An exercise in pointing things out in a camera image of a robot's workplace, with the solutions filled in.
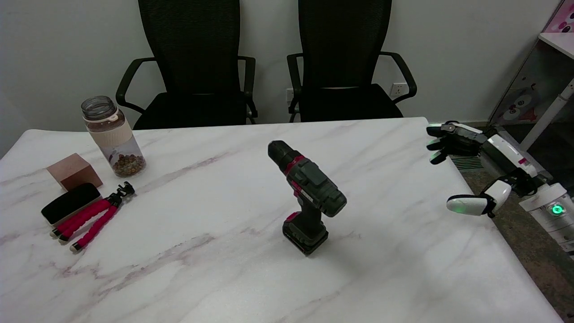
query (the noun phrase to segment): beige jar sleeve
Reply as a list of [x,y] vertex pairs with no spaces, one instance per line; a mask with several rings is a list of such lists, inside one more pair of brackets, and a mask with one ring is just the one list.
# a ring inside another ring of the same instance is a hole
[[127,120],[123,125],[105,132],[90,132],[90,135],[99,147],[116,147],[126,141],[130,140],[133,136],[130,124]]

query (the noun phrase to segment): white shelf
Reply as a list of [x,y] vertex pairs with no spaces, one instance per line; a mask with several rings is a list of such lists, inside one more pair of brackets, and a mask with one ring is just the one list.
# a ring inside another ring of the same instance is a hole
[[574,33],[541,33],[538,38],[574,59]]

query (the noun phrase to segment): white wall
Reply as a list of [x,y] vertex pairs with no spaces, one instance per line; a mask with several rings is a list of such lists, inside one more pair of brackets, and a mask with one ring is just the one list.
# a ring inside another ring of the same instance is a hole
[[30,128],[20,111],[0,91],[0,157]]
[[[486,120],[558,2],[395,0],[383,50],[400,53],[418,84],[404,115]],[[34,128],[83,130],[82,100],[114,97],[129,63],[152,55],[137,0],[2,0],[0,14],[1,90]],[[239,53],[257,59],[260,122],[287,122],[285,56],[300,51],[297,0],[242,0]],[[380,58],[374,81],[400,80]],[[127,97],[145,107],[163,90],[145,63]]]

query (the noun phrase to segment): glass jar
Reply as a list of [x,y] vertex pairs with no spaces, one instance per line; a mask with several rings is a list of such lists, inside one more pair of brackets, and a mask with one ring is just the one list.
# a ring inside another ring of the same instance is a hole
[[126,117],[109,97],[98,96],[85,100],[82,112],[86,129],[116,175],[128,177],[145,168],[144,156]]

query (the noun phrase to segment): coffee beans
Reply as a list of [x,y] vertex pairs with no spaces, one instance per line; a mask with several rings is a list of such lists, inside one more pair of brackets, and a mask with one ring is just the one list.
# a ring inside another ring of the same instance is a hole
[[119,155],[118,161],[111,167],[115,174],[120,177],[127,177],[137,174],[145,167],[145,159],[136,155]]

